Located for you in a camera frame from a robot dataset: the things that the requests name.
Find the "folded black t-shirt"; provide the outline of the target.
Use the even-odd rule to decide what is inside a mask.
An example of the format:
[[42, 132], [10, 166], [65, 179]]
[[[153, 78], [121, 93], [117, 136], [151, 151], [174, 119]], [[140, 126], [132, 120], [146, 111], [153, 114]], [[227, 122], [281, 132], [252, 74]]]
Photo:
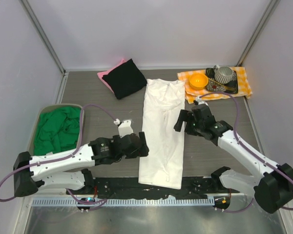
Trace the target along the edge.
[[138, 69], [133, 59], [111, 70], [107, 75], [103, 75], [103, 80], [112, 89], [116, 99], [123, 99], [132, 95], [147, 85], [147, 80]]

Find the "orange checkered cloth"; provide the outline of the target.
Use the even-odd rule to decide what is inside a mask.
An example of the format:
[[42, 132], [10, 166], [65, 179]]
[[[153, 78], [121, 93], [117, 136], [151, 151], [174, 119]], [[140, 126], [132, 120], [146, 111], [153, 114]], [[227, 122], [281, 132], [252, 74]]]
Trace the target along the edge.
[[[234, 97], [242, 97], [246, 96], [250, 98], [252, 95], [252, 90], [247, 80], [247, 74], [244, 67], [231, 67], [232, 70], [237, 73], [237, 85], [238, 85], [238, 93], [233, 94]], [[206, 89], [195, 90], [189, 84], [189, 78], [193, 74], [205, 74], [205, 69], [203, 70], [195, 70], [195, 71], [184, 71], [177, 73], [177, 78], [180, 81], [185, 83], [185, 98], [189, 104], [192, 104], [197, 96], [202, 96], [208, 94], [209, 91]], [[206, 97], [203, 97], [203, 100], [218, 100], [218, 99], [228, 99], [229, 97], [222, 94], [211, 94]]]

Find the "white flower print t-shirt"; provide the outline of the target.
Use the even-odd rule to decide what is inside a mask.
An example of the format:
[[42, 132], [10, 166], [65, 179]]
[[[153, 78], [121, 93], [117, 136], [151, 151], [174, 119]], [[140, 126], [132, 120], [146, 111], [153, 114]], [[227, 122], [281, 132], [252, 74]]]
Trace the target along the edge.
[[181, 189], [184, 133], [175, 131], [174, 125], [184, 107], [182, 81], [147, 80], [142, 131], [149, 153], [139, 160], [139, 183]]

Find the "black patterned plate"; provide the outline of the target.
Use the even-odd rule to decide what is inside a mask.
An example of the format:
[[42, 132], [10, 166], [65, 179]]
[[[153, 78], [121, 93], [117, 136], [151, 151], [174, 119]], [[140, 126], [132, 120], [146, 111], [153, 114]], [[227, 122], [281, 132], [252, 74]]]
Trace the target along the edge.
[[207, 68], [205, 70], [205, 75], [208, 77], [209, 82], [206, 85], [206, 90], [209, 92], [224, 92], [228, 94], [237, 94], [238, 93], [238, 80], [237, 73], [234, 71], [233, 80], [226, 84], [221, 84], [217, 82], [214, 78], [215, 72], [213, 68]]

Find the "green t-shirt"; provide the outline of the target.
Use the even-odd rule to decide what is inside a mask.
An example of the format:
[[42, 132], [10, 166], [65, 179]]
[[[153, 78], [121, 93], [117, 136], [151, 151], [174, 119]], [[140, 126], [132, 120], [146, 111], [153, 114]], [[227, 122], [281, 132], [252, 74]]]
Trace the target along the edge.
[[75, 149], [80, 132], [80, 107], [63, 106], [40, 114], [34, 137], [34, 155]]

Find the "striped grey cup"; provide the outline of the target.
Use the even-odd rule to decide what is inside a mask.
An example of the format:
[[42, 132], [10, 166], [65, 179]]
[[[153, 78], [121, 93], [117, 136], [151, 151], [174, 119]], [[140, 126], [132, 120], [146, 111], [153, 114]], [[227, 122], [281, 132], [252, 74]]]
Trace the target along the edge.
[[237, 74], [230, 67], [215, 65], [213, 70], [214, 79], [220, 84], [227, 84], [231, 81], [237, 80]]

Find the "orange bowl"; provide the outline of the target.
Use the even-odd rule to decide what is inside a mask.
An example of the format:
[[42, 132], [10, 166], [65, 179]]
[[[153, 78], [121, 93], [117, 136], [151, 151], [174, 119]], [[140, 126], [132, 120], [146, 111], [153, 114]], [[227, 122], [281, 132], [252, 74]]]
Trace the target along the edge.
[[203, 90], [208, 85], [209, 79], [205, 74], [192, 74], [189, 78], [189, 85], [194, 90]]

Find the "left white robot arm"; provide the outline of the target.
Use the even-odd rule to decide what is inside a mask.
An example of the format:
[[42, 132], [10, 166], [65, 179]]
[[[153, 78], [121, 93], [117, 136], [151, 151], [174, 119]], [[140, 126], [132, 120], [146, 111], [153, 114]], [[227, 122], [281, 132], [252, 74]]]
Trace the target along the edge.
[[79, 149], [49, 156], [31, 156], [28, 151], [18, 155], [14, 166], [14, 196], [25, 197], [39, 190], [65, 188], [80, 190], [92, 186], [89, 172], [70, 173], [70, 170], [98, 165], [110, 165], [123, 157], [146, 157], [149, 153], [144, 132], [99, 137]]

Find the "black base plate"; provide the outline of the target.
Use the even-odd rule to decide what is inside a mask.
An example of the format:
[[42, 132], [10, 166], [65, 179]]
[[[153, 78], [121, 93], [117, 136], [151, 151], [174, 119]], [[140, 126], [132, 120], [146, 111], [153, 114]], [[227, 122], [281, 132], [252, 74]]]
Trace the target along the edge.
[[97, 177], [85, 189], [71, 191], [74, 195], [97, 195], [106, 199], [147, 199], [159, 200], [173, 196], [176, 199], [205, 199], [208, 194], [237, 193], [216, 183], [213, 178], [185, 176], [182, 178], [181, 189], [164, 188], [145, 185], [136, 177]]

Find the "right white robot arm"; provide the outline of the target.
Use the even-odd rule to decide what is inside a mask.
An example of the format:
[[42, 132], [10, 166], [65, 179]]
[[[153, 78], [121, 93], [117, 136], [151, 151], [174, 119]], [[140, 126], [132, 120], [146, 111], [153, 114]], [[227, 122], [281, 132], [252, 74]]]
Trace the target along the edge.
[[203, 137], [237, 159], [250, 175], [222, 167], [212, 176], [227, 189], [252, 197], [266, 212], [272, 214], [293, 200], [293, 168], [287, 163], [279, 165], [262, 155], [225, 121], [216, 121], [204, 102], [190, 111], [181, 110], [174, 130]]

